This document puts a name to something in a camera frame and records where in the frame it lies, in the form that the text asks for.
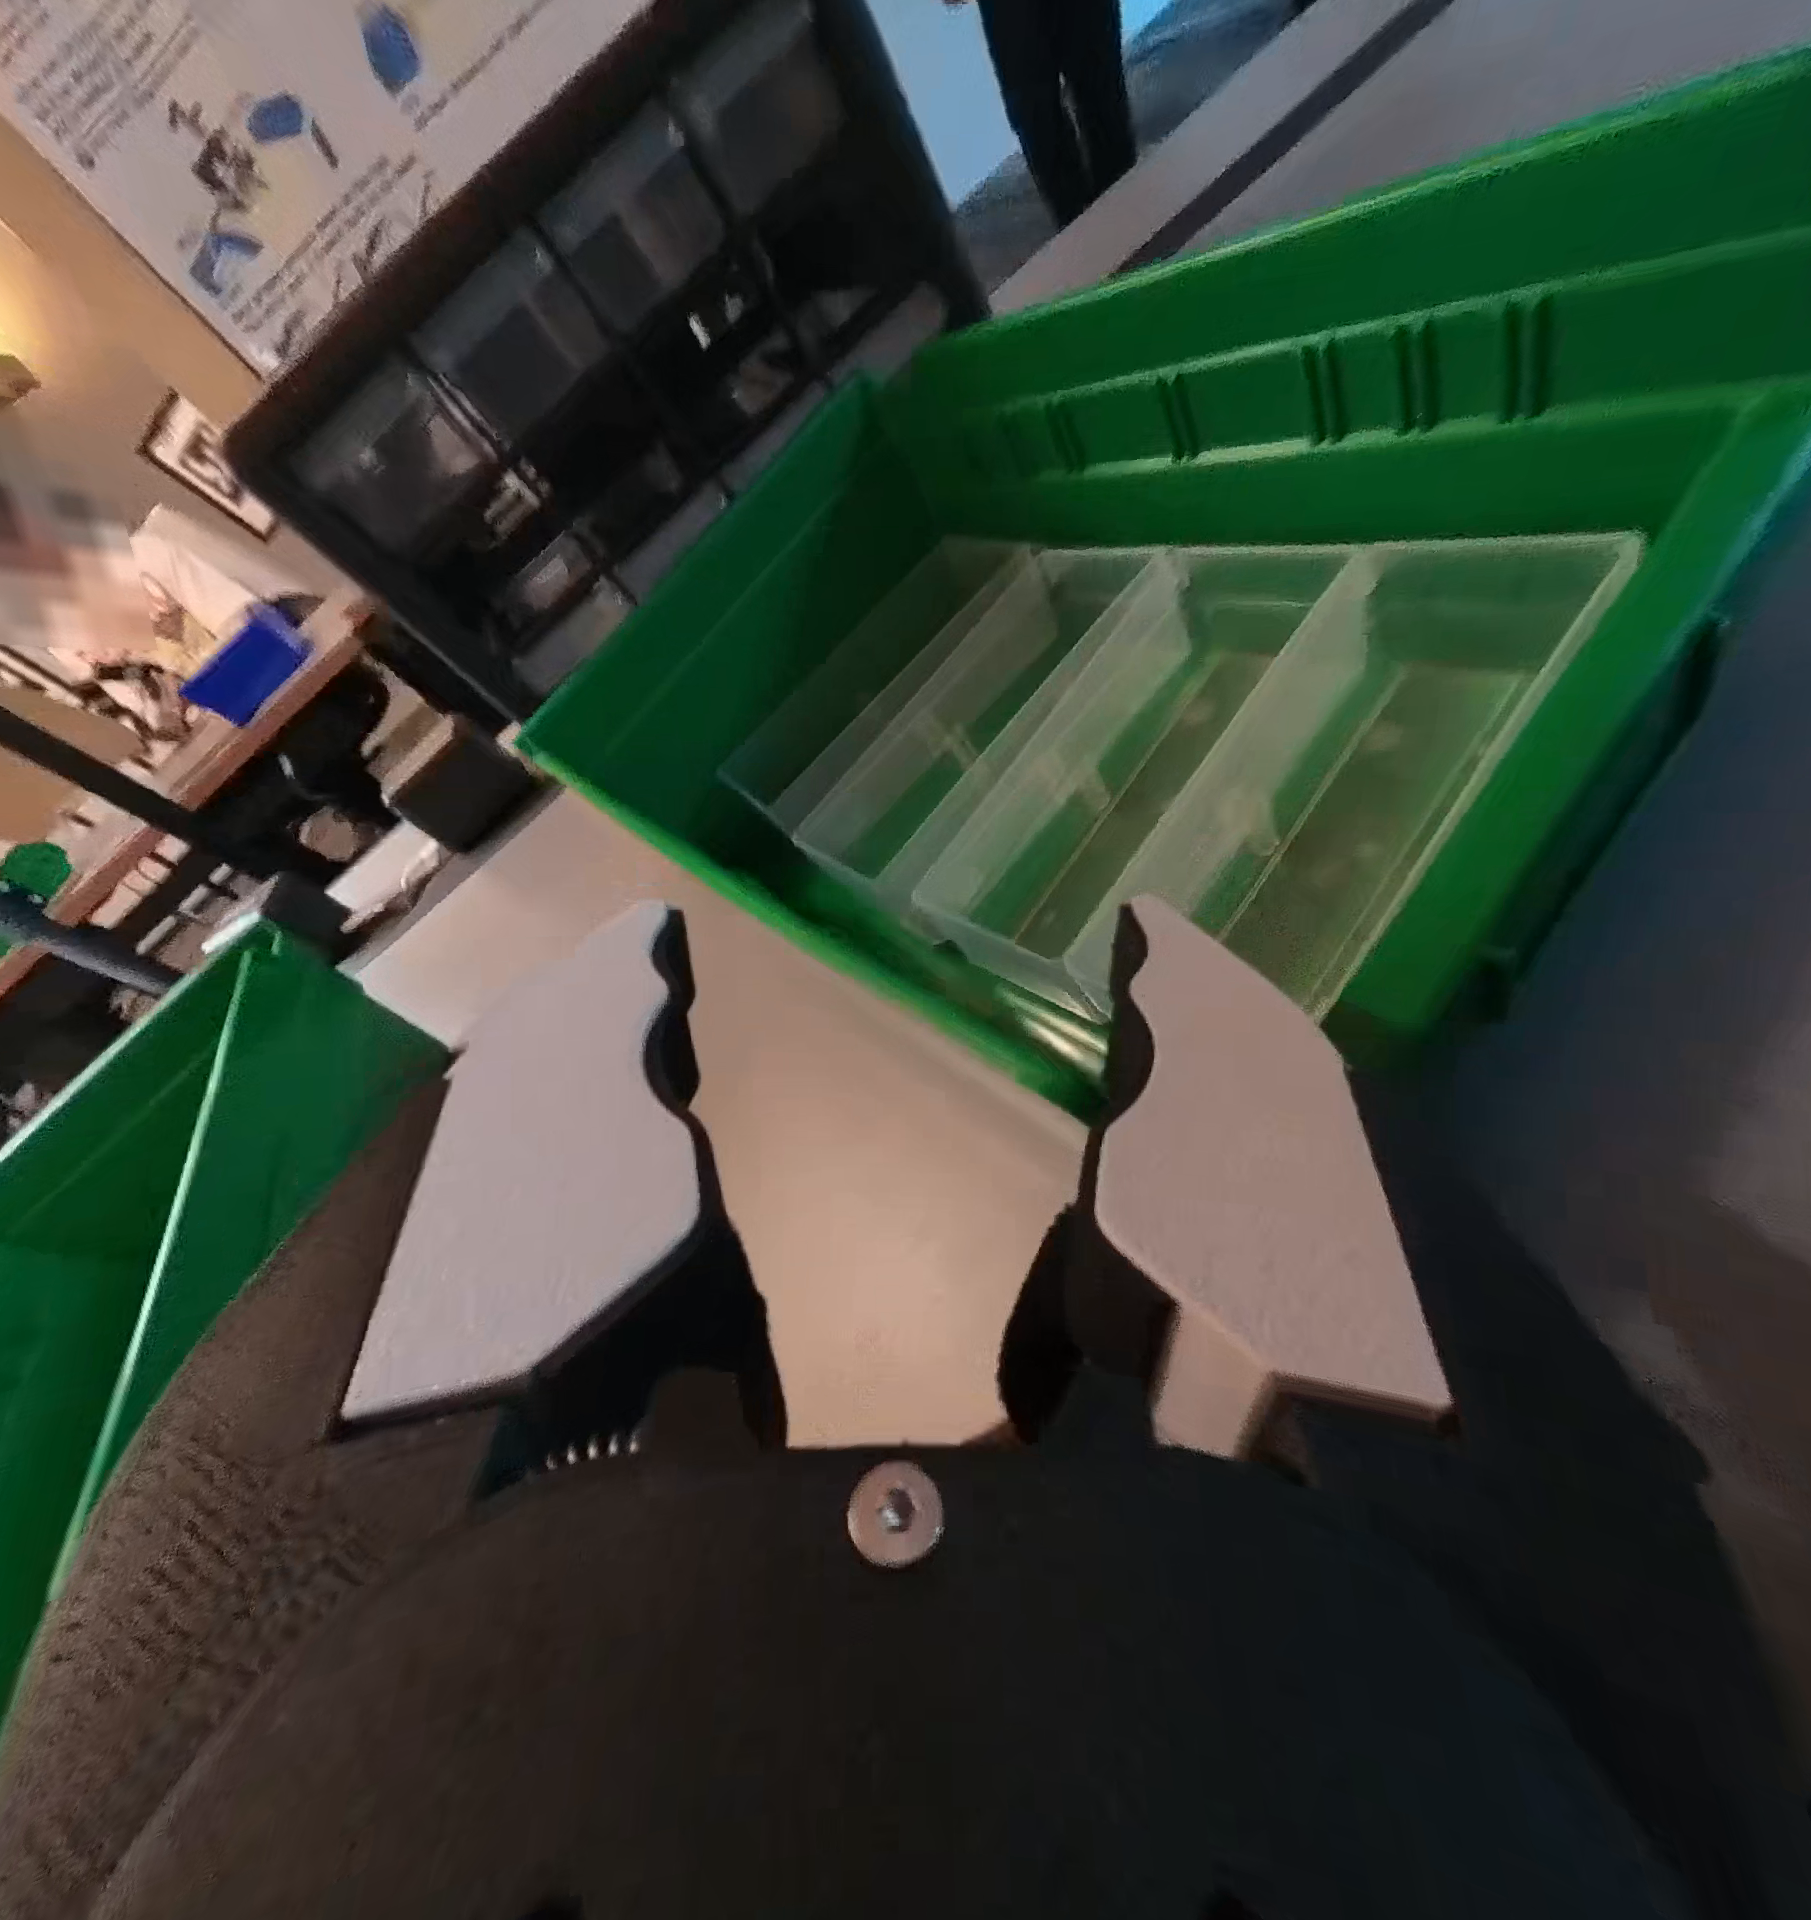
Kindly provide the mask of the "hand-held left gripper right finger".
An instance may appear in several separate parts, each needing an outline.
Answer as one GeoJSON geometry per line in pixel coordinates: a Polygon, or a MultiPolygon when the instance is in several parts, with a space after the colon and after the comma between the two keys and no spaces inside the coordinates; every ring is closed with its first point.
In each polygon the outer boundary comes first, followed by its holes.
{"type": "Polygon", "coordinates": [[[1439,1427],[1454,1396],[1338,1048],[1173,905],[1118,910],[1102,1117],[999,1351],[1035,1442],[1080,1380],[1256,1453],[1284,1405],[1439,1427]]]}

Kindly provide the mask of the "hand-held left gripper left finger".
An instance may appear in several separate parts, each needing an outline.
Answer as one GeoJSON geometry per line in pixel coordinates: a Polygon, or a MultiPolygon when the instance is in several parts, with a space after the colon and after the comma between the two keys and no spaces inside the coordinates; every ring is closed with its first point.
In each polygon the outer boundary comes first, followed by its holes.
{"type": "Polygon", "coordinates": [[[695,1110],[682,910],[645,900],[472,1029],[337,1405],[371,1434],[494,1408],[501,1451],[618,1451],[714,1377],[782,1451],[769,1311],[695,1110]]]}

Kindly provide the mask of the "clear plastic cabinet drawer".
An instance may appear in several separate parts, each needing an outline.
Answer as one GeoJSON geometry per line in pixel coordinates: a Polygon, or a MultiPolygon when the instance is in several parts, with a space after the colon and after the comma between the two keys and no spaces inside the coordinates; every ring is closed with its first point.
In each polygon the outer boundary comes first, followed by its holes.
{"type": "Polygon", "coordinates": [[[1032,542],[941,540],[782,692],[722,781],[786,843],[1037,564],[1032,542]]]}
{"type": "Polygon", "coordinates": [[[899,918],[1109,638],[1178,609],[1177,549],[1013,546],[851,725],[856,752],[790,837],[899,918]]]}
{"type": "Polygon", "coordinates": [[[1158,546],[1109,635],[912,893],[939,944],[1067,1010],[1109,1014],[1123,881],[1300,636],[1298,755],[1357,669],[1368,546],[1158,546]]]}
{"type": "Polygon", "coordinates": [[[1359,546],[1069,947],[1085,1004],[1109,1014],[1118,910],[1151,898],[1327,1016],[1644,552],[1359,546]]]}

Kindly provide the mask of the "green plastic bin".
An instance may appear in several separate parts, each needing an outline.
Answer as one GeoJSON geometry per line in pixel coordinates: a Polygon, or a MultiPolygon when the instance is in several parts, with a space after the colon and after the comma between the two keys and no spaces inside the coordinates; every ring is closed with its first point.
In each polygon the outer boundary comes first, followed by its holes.
{"type": "Polygon", "coordinates": [[[1064,1112],[1067,1010],[822,875],[722,781],[941,540],[1366,546],[1640,532],[1644,559],[1321,1021],[1410,1058],[1517,980],[1693,717],[1811,470],[1811,45],[973,326],[858,375],[520,748],[725,900],[1064,1112]]]}
{"type": "Polygon", "coordinates": [[[0,1728],[143,1416],[448,1063],[357,979],[257,926],[0,1149],[0,1728]]]}

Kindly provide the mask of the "black drawer cabinet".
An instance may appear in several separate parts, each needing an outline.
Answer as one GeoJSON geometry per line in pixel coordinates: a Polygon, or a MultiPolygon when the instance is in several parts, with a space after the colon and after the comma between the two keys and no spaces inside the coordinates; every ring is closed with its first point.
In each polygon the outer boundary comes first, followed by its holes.
{"type": "Polygon", "coordinates": [[[551,4],[549,100],[228,434],[371,602],[368,652],[499,732],[599,653],[860,374],[985,317],[866,4],[551,4]]]}

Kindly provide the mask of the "rows of clear drawers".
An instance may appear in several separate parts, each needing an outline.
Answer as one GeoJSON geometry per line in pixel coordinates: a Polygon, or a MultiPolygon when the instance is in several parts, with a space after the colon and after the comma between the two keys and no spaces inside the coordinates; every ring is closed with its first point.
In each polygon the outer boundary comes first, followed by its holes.
{"type": "Polygon", "coordinates": [[[966,305],[947,220],[833,4],[751,4],[287,448],[394,612],[557,687],[858,374],[966,305]]]}

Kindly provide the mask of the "black box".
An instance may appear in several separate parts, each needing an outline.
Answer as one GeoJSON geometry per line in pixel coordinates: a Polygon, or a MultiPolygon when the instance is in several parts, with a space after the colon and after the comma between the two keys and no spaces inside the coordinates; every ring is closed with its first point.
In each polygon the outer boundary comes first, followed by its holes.
{"type": "Polygon", "coordinates": [[[451,853],[482,849],[541,796],[524,758],[460,715],[440,715],[381,777],[393,817],[451,853]]]}

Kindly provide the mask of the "blue plastic bin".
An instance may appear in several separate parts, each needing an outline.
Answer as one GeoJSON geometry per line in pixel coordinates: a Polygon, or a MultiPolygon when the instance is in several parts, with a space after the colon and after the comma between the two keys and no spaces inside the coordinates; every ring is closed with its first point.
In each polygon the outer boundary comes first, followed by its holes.
{"type": "Polygon", "coordinates": [[[312,608],[312,596],[296,592],[252,603],[232,636],[183,679],[183,704],[235,728],[251,727],[312,657],[302,630],[312,608]]]}

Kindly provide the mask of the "printed fiducial marker sign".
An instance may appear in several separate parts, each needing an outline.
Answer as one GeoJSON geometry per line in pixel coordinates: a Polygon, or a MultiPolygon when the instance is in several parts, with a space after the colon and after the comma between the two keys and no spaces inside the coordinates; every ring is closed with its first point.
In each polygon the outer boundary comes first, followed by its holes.
{"type": "Polygon", "coordinates": [[[164,390],[137,441],[140,458],[259,542],[274,540],[280,516],[249,493],[230,466],[222,428],[177,390],[164,390]]]}

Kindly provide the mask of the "white instruction poster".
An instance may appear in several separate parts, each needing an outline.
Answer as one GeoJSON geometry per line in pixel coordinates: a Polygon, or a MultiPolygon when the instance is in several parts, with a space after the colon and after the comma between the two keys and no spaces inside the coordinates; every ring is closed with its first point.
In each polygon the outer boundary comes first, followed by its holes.
{"type": "Polygon", "coordinates": [[[0,116],[278,372],[645,9],[0,2],[0,116]]]}

